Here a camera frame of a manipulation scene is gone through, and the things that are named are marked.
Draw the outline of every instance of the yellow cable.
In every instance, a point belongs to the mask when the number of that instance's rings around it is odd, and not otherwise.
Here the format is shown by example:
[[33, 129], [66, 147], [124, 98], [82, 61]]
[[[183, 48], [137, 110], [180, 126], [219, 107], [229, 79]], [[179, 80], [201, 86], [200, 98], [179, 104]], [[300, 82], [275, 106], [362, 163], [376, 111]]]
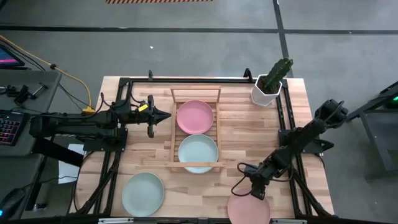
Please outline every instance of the yellow cable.
[[[2, 38], [3, 40], [5, 40], [6, 42], [10, 43], [11, 45], [15, 46], [15, 47], [18, 48], [19, 50], [25, 52], [26, 54], [32, 56], [33, 58], [36, 58], [37, 60], [40, 60], [40, 61], [43, 62], [43, 63], [46, 63], [48, 66], [51, 65], [51, 63], [48, 63], [48, 62], [46, 62], [45, 60], [43, 60], [43, 59], [41, 59], [41, 58], [39, 58], [39, 57], [36, 57], [35, 55], [32, 55], [31, 53], [29, 53], [29, 52], [27, 52], [26, 50], [22, 49], [21, 47], [19, 47], [18, 45], [14, 44], [13, 42], [11, 42], [10, 40], [8, 40], [7, 38], [3, 37], [2, 35], [0, 35], [0, 38]], [[64, 74], [64, 75], [66, 75], [66, 76], [68, 76], [68, 77], [70, 77], [70, 78], [72, 78], [72, 79], [74, 79], [74, 80], [80, 82], [81, 84], [83, 84], [83, 85], [85, 86], [85, 88], [86, 88], [86, 90], [87, 90], [87, 94], [88, 94], [88, 104], [89, 104], [90, 108], [93, 110], [94, 108], [91, 106], [91, 94], [90, 94], [90, 90], [88, 89], [86, 83], [84, 83], [83, 81], [81, 81], [80, 79], [78, 79], [78, 78], [76, 78], [76, 77], [74, 77], [74, 76], [72, 76], [72, 75], [69, 75], [68, 73], [62, 71], [61, 69], [59, 69], [59, 68], [57, 68], [57, 67], [55, 67], [55, 69], [58, 70], [58, 71], [60, 71], [62, 74]]]

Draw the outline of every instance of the light blue plate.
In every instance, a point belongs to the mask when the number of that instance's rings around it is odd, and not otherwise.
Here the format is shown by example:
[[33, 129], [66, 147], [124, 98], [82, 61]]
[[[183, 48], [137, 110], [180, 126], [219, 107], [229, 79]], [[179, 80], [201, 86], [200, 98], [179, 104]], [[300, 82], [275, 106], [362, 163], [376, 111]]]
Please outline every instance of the light blue plate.
[[[180, 162], [217, 162], [217, 144], [204, 134], [193, 134], [186, 137], [178, 149]], [[204, 174], [212, 167], [184, 167], [194, 174]]]
[[126, 183], [122, 192], [124, 209], [134, 217], [147, 217], [163, 203], [164, 186], [153, 173], [141, 172]]

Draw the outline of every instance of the plate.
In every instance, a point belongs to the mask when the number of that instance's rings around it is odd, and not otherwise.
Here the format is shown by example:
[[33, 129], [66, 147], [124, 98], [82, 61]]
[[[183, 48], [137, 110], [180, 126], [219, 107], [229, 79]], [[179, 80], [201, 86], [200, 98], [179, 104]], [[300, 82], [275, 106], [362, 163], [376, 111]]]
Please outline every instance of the plate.
[[164, 186], [153, 173], [141, 172], [126, 183], [122, 192], [124, 209], [134, 217], [147, 217], [163, 203]]
[[213, 110], [200, 100], [184, 103], [177, 111], [178, 126], [188, 134], [203, 134], [213, 125]]
[[[237, 190], [237, 194], [245, 194], [250, 188]], [[267, 199], [259, 200], [252, 195], [230, 196], [228, 201], [228, 217], [232, 224], [264, 224], [271, 220], [271, 207]]]
[[[217, 162], [217, 144], [204, 134], [194, 134], [186, 137], [178, 149], [180, 162]], [[194, 174], [203, 174], [212, 167], [184, 167]]]

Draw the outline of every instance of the potted plant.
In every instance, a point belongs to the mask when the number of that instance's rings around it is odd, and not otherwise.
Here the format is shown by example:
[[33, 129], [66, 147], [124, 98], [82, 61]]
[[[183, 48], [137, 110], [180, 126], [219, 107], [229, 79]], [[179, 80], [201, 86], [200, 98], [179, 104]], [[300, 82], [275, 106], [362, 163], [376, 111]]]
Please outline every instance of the potted plant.
[[282, 83], [280, 82], [290, 71], [293, 60], [280, 59], [268, 74], [259, 75], [251, 91], [251, 99], [255, 105], [267, 106], [279, 96]]

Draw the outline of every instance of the cactus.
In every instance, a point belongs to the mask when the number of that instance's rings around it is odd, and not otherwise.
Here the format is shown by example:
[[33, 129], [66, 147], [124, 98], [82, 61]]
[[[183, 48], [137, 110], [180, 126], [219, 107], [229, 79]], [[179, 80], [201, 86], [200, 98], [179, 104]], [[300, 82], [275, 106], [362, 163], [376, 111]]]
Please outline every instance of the cactus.
[[289, 58], [280, 59], [267, 76], [259, 78], [257, 87], [265, 94], [275, 94], [279, 89], [279, 82], [286, 76], [293, 65]]

